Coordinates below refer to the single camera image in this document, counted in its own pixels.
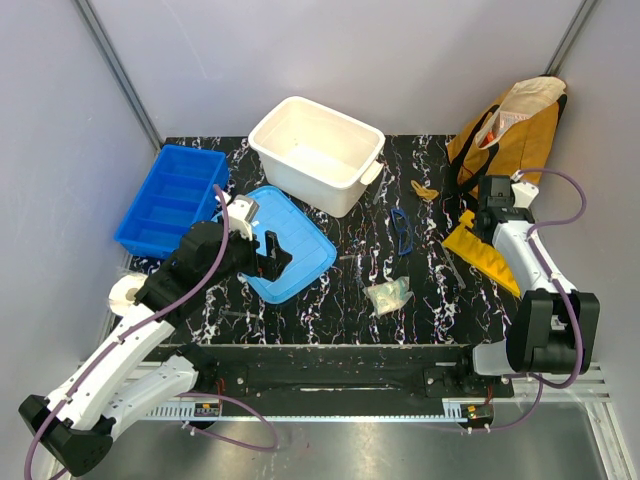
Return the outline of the yellow test tube rack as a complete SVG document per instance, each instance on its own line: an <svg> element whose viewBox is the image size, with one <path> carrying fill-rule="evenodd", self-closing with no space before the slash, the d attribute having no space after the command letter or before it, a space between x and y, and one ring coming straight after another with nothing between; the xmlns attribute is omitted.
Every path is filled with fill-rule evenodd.
<svg viewBox="0 0 640 480"><path fill-rule="evenodd" d="M495 248L483 243L473 234L474 217L473 212L465 210L459 219L459 224L444 240L444 247L512 295L519 297L520 289L505 258Z"/></svg>

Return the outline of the packet of gloves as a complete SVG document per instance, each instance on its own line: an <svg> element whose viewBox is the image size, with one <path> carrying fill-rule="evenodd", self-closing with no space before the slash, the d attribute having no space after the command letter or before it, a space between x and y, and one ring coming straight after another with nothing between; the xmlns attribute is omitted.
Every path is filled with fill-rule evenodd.
<svg viewBox="0 0 640 480"><path fill-rule="evenodd" d="M408 276L365 287L363 293L372 302L376 317L381 317L403 308L413 296Z"/></svg>

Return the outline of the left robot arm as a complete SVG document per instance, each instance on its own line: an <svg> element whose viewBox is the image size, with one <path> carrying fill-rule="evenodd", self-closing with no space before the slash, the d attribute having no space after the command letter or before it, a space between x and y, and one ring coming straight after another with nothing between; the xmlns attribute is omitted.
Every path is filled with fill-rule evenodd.
<svg viewBox="0 0 640 480"><path fill-rule="evenodd" d="M239 364L197 343L178 347L156 370L125 381L191 314L191 301L237 273L277 280L291 262L276 233L262 241L223 223L192 225L179 247L148 276L118 326L71 377L46 396L32 394L19 414L33 435L23 475L31 478L38 447L74 476L95 468L115 440L156 406L177 396L239 394Z"/></svg>

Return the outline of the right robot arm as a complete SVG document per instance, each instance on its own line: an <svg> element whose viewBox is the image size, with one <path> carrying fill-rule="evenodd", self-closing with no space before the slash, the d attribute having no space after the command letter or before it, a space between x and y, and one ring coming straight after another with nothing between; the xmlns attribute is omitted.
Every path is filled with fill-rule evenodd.
<svg viewBox="0 0 640 480"><path fill-rule="evenodd" d="M562 274L539 236L543 227L573 220L537 222L531 204L539 190L521 177L486 175L478 183L473 233L502 255L521 302L505 339L474 347L472 361L456 369L456 387L468 396L486 389L491 376L529 375L562 389L590 366L600 302Z"/></svg>

